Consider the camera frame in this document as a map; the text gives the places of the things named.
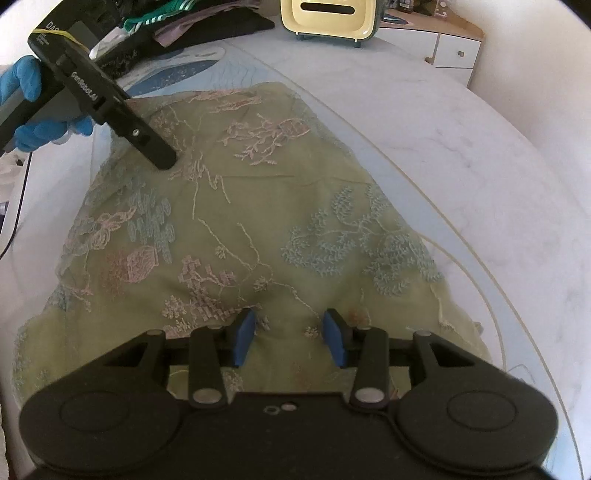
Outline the blue gloved left hand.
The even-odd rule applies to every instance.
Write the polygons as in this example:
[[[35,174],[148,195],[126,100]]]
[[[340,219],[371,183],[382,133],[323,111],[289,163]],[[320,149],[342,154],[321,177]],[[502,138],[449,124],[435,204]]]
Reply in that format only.
[[[18,89],[30,102],[41,93],[42,78],[40,62],[33,56],[24,56],[1,75],[1,104],[4,104]],[[13,135],[15,147],[22,152],[32,152],[50,143],[60,142],[68,133],[90,136],[94,123],[90,117],[75,122],[47,119],[19,126]]]

